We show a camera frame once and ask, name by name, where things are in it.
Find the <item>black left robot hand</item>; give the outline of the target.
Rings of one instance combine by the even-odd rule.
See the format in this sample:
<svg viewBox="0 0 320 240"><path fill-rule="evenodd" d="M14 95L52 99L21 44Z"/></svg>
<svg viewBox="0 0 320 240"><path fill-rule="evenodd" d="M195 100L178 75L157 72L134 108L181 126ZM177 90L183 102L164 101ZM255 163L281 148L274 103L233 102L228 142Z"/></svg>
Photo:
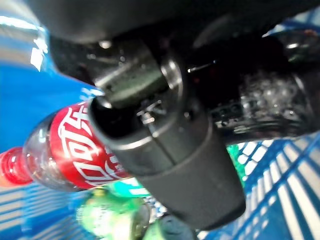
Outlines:
<svg viewBox="0 0 320 240"><path fill-rule="evenodd" d="M197 240L195 230L172 215L155 220L145 232L143 240Z"/></svg>

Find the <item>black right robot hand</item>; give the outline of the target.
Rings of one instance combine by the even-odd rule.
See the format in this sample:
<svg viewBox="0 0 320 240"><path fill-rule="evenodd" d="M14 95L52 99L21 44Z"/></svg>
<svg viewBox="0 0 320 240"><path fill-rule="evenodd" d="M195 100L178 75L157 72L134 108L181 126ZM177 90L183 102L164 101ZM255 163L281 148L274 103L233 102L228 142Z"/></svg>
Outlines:
<svg viewBox="0 0 320 240"><path fill-rule="evenodd" d="M29 0L55 67L102 91L97 138L168 211L212 230L246 209L227 145L320 129L320 34L270 34L317 0Z"/></svg>

